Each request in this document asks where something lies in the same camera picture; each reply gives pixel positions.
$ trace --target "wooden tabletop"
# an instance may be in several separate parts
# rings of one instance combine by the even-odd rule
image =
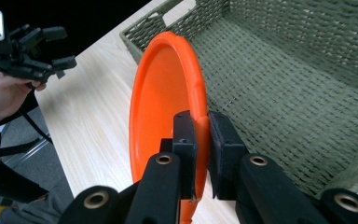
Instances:
[[[74,196],[95,185],[122,191],[132,184],[129,114],[137,64],[119,32],[162,2],[153,0],[123,21],[79,54],[77,67],[61,79],[50,77],[36,94]],[[184,1],[171,21],[193,6]],[[212,198],[208,179],[193,223],[239,223],[234,206]]]

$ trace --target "orange plate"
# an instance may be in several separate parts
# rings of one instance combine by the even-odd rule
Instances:
[[[209,118],[205,84],[197,56],[172,32],[156,35],[148,45],[134,81],[130,111],[132,180],[142,178],[147,161],[159,153],[161,138],[172,138],[173,116],[189,110],[199,145],[197,199],[181,201],[181,223],[191,218],[202,197],[209,156]]]

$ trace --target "robotic arm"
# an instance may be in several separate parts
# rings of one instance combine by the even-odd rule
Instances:
[[[39,62],[36,58],[41,55],[40,42],[66,37],[67,33],[61,26],[41,29],[24,25],[7,35],[0,11],[0,71],[42,83],[54,74],[63,77],[63,70],[76,66],[75,56],[52,60],[51,63]]]

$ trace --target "cable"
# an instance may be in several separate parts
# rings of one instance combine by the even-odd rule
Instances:
[[[48,142],[50,142],[52,145],[53,144],[53,141],[51,140],[50,137],[48,137],[45,133],[43,133],[42,130],[40,130],[40,128],[36,125],[36,123],[34,123],[34,121],[31,119],[31,117],[28,116],[27,112],[20,108],[19,109],[19,113],[28,121],[28,123],[31,124],[31,126],[40,134],[42,135],[43,138],[45,138]]]

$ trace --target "woven texture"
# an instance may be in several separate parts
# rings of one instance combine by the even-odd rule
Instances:
[[[230,117],[250,151],[310,195],[358,191],[358,1],[198,1],[169,27],[164,10],[122,33],[137,62],[159,32],[183,35],[209,109]]]

